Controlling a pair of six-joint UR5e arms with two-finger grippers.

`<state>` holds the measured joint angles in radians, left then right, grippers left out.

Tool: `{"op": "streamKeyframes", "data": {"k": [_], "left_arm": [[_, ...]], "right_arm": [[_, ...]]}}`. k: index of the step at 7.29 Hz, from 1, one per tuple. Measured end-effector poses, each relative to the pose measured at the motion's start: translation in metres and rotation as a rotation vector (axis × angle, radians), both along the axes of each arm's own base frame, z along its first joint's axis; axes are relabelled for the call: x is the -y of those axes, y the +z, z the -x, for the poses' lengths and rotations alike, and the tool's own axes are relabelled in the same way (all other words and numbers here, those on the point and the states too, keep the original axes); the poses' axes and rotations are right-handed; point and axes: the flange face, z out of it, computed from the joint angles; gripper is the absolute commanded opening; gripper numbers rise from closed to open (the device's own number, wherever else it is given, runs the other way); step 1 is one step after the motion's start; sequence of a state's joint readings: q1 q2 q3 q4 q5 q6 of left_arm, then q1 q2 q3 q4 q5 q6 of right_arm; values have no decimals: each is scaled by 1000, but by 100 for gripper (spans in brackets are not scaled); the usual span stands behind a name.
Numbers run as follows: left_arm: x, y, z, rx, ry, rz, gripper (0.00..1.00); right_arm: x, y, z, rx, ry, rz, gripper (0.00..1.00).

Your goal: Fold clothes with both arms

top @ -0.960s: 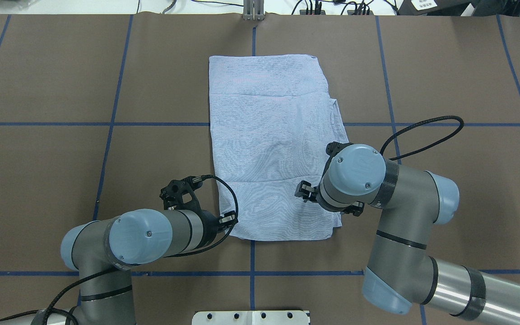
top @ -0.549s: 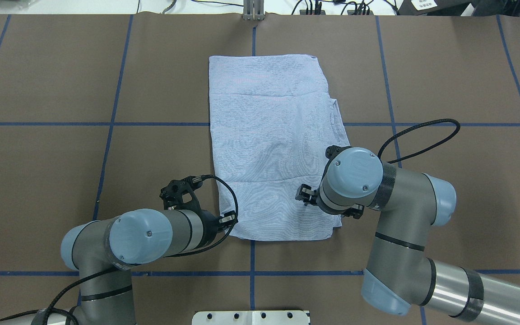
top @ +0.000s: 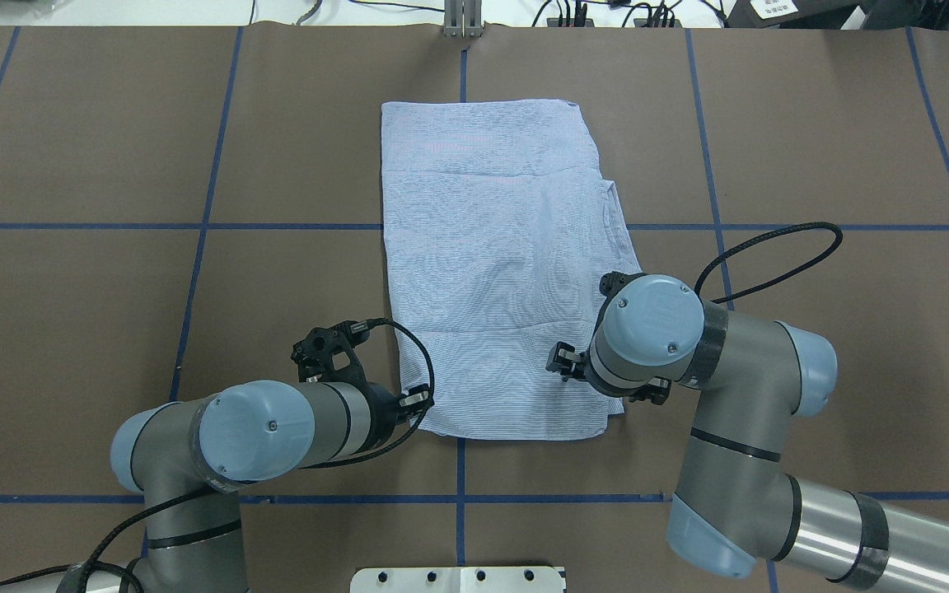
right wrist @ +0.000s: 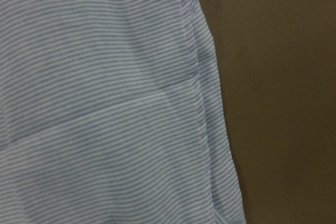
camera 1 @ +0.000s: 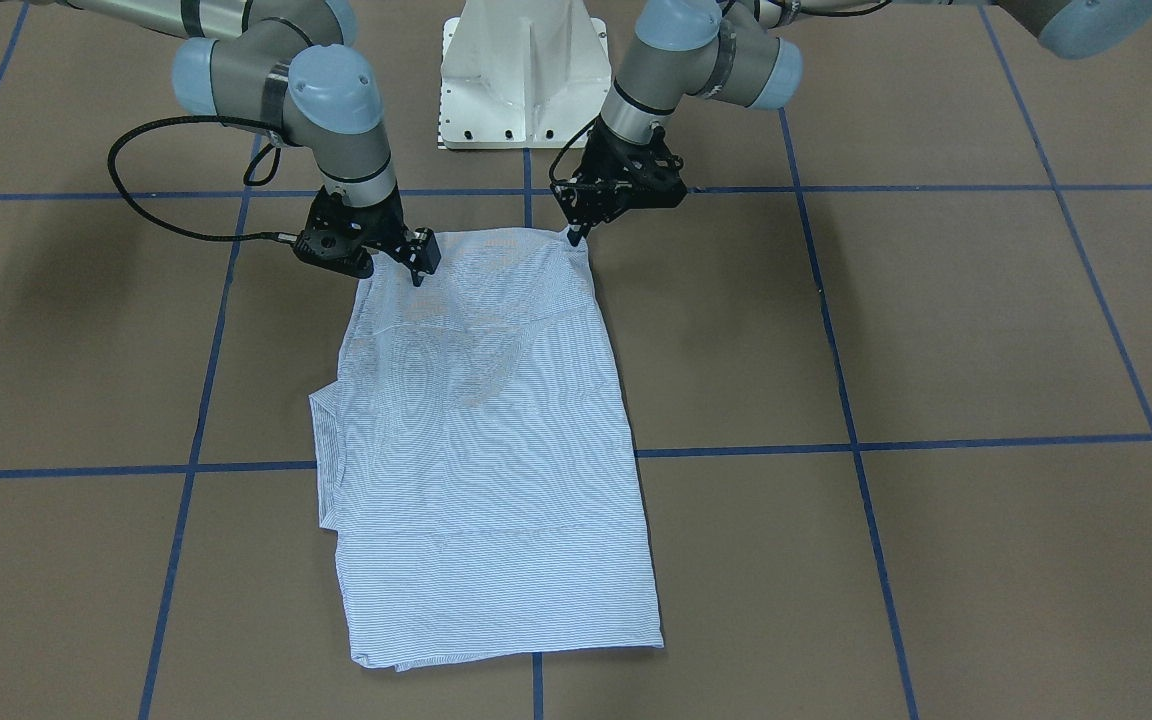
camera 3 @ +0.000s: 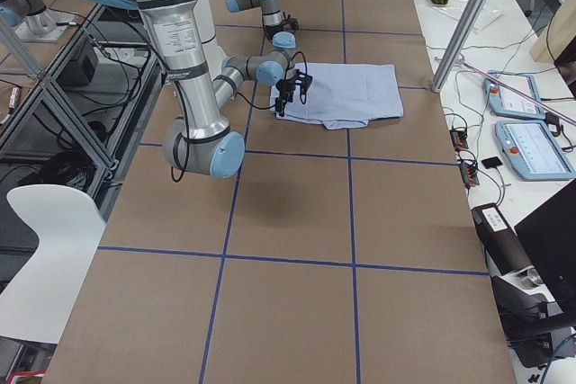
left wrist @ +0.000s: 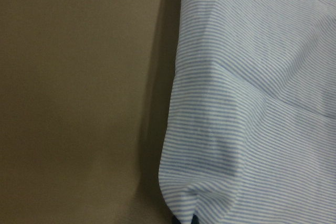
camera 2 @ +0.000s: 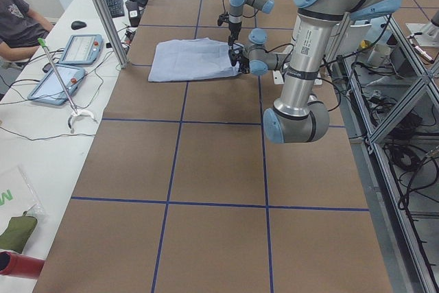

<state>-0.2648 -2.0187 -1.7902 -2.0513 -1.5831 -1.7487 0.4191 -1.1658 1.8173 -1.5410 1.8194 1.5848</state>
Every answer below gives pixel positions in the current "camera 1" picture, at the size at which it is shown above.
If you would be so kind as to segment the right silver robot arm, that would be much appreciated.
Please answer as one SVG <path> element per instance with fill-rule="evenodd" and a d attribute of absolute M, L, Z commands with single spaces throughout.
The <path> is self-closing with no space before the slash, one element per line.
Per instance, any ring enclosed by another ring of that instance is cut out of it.
<path fill-rule="evenodd" d="M 369 278 L 376 253 L 414 285 L 442 255 L 429 228 L 410 228 L 392 160 L 374 70 L 356 50 L 347 1 L 77 1 L 74 9 L 124 20 L 182 41 L 172 85 L 180 124 L 217 123 L 314 156 L 323 185 L 302 232 L 270 232 L 302 263 Z"/>

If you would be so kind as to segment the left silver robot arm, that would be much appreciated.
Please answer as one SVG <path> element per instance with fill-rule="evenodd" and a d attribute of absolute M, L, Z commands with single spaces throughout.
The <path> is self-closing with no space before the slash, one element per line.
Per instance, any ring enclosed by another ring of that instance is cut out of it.
<path fill-rule="evenodd" d="M 602 109 L 579 129 L 586 142 L 579 165 L 570 179 L 550 179 L 571 245 L 627 211 L 676 209 L 685 199 L 684 162 L 666 142 L 684 97 L 781 109 L 799 88 L 804 60 L 776 28 L 881 8 L 879 1 L 645 3 Z"/>

